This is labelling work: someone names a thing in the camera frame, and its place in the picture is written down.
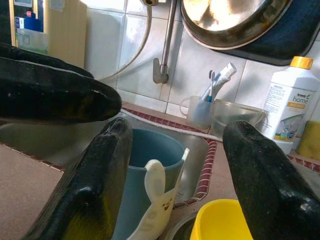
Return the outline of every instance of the yellow sponge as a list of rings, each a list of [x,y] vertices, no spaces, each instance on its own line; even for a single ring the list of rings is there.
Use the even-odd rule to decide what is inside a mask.
[[[320,122],[307,121],[296,152],[302,156],[320,160]]]

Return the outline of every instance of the stainless steel sink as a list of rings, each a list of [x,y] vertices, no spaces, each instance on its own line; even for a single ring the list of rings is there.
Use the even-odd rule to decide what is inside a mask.
[[[195,193],[208,153],[208,143],[201,137],[156,127],[123,113],[119,113],[118,116],[127,119],[132,128],[164,133],[190,149],[176,201],[190,199]],[[81,157],[85,148],[106,123],[105,121],[61,126],[8,123],[0,126],[0,142],[66,169]]]

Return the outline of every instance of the white plastic bottle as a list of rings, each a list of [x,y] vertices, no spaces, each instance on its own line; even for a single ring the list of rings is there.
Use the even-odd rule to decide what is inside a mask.
[[[320,85],[310,71],[312,63],[312,58],[295,56],[290,67],[275,72],[264,102],[267,117],[261,133],[276,142],[285,154],[290,153],[299,125]]]

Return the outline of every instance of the bottle label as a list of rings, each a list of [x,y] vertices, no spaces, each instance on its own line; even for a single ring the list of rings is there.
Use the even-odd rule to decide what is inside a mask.
[[[271,83],[263,109],[268,112],[262,133],[270,139],[293,142],[314,92]]]

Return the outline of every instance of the tiled backsplash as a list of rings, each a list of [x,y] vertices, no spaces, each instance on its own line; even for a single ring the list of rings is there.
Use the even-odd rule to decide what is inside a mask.
[[[85,67],[96,79],[113,74],[138,50],[147,24],[146,7],[140,0],[83,0],[88,4]],[[111,86],[122,99],[163,113],[185,117],[183,99],[201,95],[210,84],[209,71],[218,73],[232,62],[237,73],[223,86],[217,98],[262,108],[272,74],[286,67],[273,66],[212,51],[196,43],[184,30],[177,7],[170,48],[167,84],[152,80],[153,59],[161,60],[170,0],[152,7],[149,39],[141,55]],[[312,72],[320,79],[320,36],[307,55],[314,58]],[[188,111],[185,101],[183,111]],[[307,116],[320,121],[320,104]]]

